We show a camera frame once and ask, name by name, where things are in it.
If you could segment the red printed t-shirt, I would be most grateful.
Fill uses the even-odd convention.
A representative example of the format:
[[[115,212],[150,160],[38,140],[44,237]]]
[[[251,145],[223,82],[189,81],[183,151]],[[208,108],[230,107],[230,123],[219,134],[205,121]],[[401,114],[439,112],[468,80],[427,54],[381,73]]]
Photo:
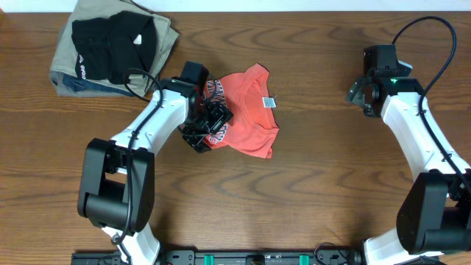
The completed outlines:
[[[233,114],[214,135],[204,143],[211,149],[229,146],[246,155],[270,159],[272,145],[279,127],[272,109],[276,106],[269,97],[269,71],[260,64],[245,72],[229,74],[221,79],[210,79],[205,84],[205,94],[213,96]]]

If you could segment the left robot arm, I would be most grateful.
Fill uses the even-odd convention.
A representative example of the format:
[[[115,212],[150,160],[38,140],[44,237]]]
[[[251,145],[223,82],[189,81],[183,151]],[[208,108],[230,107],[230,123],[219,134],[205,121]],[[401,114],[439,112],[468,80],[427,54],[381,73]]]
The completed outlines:
[[[158,264],[160,242],[149,218],[155,202],[155,156],[175,129],[198,153],[233,117],[213,93],[205,93],[209,71],[188,61],[180,76],[157,81],[146,108],[110,140],[86,147],[77,211],[109,235],[115,252],[74,253],[73,264]]]

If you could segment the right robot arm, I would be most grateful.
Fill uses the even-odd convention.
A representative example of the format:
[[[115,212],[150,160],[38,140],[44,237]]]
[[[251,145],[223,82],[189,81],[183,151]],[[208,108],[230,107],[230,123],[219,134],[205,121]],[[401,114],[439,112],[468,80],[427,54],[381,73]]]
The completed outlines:
[[[346,100],[391,129],[411,169],[414,184],[396,226],[363,243],[365,264],[412,264],[470,250],[470,165],[452,148],[393,44],[364,50],[364,72]]]

